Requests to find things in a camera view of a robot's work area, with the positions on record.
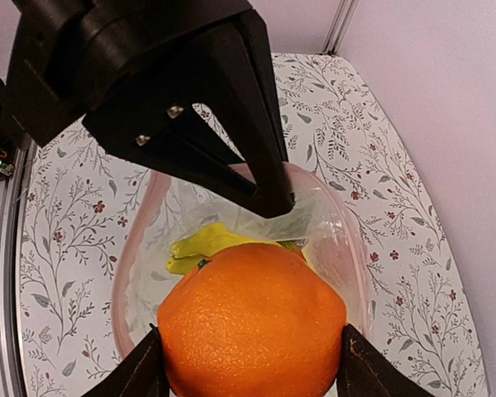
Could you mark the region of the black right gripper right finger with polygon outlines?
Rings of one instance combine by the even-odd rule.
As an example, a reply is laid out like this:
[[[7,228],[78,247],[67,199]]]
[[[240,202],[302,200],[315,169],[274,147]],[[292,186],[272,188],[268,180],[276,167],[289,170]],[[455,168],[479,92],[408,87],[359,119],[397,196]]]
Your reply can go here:
[[[342,331],[336,389],[343,397],[432,397],[398,371],[350,323]]]

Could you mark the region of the yellow banana toy bunch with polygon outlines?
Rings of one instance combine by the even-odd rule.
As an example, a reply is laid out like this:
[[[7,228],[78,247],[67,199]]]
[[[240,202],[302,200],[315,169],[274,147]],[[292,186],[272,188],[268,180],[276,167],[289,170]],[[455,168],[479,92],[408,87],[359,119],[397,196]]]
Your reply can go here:
[[[165,268],[171,274],[186,275],[200,261],[229,247],[245,244],[280,246],[298,255],[302,260],[307,260],[302,248],[295,242],[270,242],[245,237],[229,231],[223,223],[215,222],[201,228],[192,236],[173,243],[169,249],[170,257],[166,261]]]

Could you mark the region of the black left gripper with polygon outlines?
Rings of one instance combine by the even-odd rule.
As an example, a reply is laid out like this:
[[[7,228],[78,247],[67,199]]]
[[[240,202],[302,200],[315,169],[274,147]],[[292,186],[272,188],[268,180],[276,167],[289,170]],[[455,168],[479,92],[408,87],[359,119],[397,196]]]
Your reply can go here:
[[[2,131],[18,146],[46,145],[118,83],[247,1],[17,1],[21,13],[2,97]],[[197,184],[242,207],[257,187],[230,166],[244,160],[192,108],[90,112],[83,125],[110,155]]]

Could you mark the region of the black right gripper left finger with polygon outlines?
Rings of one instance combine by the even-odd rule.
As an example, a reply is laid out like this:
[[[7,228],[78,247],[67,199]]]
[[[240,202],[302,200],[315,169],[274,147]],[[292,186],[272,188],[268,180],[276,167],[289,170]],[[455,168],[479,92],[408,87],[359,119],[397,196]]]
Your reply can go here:
[[[168,397],[159,330],[152,323],[147,335],[103,381],[83,397]]]

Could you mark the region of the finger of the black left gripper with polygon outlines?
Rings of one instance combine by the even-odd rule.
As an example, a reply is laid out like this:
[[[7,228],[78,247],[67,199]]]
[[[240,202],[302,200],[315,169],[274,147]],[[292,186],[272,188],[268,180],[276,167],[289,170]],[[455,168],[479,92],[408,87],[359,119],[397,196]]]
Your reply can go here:
[[[194,99],[209,107],[248,165],[252,181],[204,149],[194,183],[264,218],[294,206],[269,39],[262,17],[241,12],[204,32],[193,44],[198,61]]]

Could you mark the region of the clear zip top bag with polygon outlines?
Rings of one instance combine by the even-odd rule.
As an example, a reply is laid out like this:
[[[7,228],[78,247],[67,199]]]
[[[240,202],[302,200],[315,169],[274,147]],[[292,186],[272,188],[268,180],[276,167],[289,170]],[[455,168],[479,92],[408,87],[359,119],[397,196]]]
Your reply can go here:
[[[122,356],[151,335],[169,371],[337,370],[345,325],[370,331],[363,243],[332,187],[296,165],[285,171],[295,204],[271,219],[151,176],[114,282]]]

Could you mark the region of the orange toy fruit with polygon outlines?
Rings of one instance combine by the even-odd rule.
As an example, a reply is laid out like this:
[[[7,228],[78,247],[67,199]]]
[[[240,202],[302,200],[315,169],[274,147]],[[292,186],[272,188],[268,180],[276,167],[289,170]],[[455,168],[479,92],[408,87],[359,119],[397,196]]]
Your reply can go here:
[[[336,379],[347,313],[298,255],[246,244],[194,267],[157,318],[178,396],[323,396]]]

